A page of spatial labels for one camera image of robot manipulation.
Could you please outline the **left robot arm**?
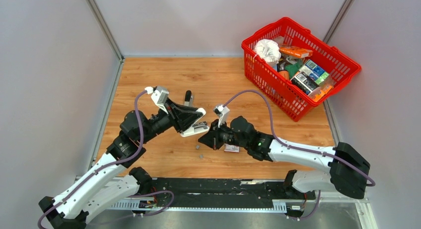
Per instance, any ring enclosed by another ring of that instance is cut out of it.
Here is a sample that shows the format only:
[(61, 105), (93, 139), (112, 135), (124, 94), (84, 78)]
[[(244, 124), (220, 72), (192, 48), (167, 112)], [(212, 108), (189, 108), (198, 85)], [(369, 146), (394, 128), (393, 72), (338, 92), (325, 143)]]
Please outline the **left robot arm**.
[(156, 115), (146, 118), (138, 108), (129, 112), (119, 136), (87, 173), (61, 194), (40, 200), (42, 220), (55, 229), (84, 229), (121, 199), (159, 194), (149, 174), (133, 164), (145, 153), (148, 141), (170, 128), (182, 137), (198, 134), (196, 124), (206, 111), (156, 93), (152, 101), (158, 107)]

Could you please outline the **white stapler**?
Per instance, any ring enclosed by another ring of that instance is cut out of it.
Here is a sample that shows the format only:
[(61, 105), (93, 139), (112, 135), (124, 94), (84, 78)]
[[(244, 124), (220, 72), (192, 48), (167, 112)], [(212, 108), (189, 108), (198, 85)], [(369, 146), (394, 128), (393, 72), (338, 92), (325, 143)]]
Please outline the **white stapler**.
[(206, 133), (210, 129), (206, 121), (198, 122), (203, 116), (206, 115), (206, 110), (204, 108), (198, 108), (196, 112), (200, 112), (203, 115), (199, 117), (199, 119), (196, 120), (194, 124), (190, 126), (187, 130), (182, 131), (180, 133), (182, 137), (189, 137), (196, 134)]

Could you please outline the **grey stapler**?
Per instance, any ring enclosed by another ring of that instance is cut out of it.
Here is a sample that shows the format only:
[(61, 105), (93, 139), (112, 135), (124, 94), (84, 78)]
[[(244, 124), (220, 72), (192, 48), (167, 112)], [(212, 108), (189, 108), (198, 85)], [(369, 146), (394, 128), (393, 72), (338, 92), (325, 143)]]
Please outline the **grey stapler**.
[(193, 99), (194, 99), (194, 96), (192, 92), (190, 90), (187, 90), (185, 93), (185, 98), (184, 98), (184, 106), (192, 107)]

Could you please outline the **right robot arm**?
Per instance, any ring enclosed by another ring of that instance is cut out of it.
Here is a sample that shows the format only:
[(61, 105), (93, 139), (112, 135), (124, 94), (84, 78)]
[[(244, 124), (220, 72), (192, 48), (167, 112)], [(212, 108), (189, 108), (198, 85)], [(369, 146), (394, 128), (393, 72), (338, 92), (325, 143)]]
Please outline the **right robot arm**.
[(370, 163), (348, 143), (320, 147), (288, 142), (257, 131), (242, 116), (232, 120), (230, 125), (213, 121), (209, 131), (198, 141), (213, 150), (224, 144), (244, 148), (259, 161), (291, 162), (312, 168), (287, 173), (283, 191), (292, 199), (314, 190), (337, 191), (350, 198), (363, 199), (366, 188), (373, 186), (368, 179)]

